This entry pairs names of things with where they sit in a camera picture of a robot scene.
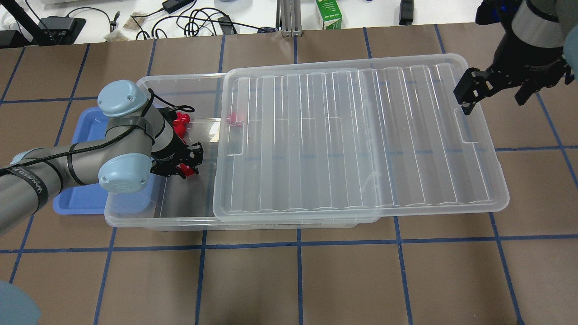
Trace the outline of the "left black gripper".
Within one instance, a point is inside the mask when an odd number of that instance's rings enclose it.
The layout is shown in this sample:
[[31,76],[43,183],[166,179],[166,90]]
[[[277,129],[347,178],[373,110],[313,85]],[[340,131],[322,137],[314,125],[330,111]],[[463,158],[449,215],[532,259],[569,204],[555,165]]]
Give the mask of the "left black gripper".
[[184,142],[175,142],[169,146],[151,152],[151,173],[163,177],[179,176],[186,179],[185,173],[179,164],[186,164],[200,173],[198,165],[204,160],[204,148],[200,142],[188,145]]

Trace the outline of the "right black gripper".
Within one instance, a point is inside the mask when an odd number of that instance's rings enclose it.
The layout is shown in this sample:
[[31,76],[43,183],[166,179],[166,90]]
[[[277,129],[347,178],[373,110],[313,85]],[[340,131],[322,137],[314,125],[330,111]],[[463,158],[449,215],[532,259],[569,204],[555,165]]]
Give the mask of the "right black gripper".
[[487,70],[468,68],[453,93],[465,116],[485,98],[508,88],[518,87],[516,103],[525,105],[542,88],[551,88],[560,80],[568,85],[575,80],[562,48],[545,49],[530,45],[500,45]]

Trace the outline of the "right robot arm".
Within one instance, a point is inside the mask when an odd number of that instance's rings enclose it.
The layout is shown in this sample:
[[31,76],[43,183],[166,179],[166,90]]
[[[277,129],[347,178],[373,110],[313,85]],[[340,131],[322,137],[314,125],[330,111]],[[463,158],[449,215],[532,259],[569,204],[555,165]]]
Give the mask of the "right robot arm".
[[517,88],[522,106],[532,94],[560,80],[574,82],[577,72],[577,2],[575,0],[484,0],[475,23],[499,23],[504,36],[486,70],[468,68],[454,88],[464,114],[479,101]]

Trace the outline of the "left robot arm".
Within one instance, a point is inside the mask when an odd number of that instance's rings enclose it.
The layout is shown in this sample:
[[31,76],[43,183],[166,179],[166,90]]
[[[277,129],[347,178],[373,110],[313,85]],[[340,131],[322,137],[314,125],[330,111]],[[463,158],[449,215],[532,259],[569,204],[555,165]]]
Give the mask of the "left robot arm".
[[169,103],[129,80],[103,87],[97,105],[108,118],[105,138],[35,148],[2,167],[1,234],[69,188],[99,184],[110,193],[136,193],[151,174],[182,179],[198,174],[202,145],[186,143],[186,130],[175,126],[194,107]]

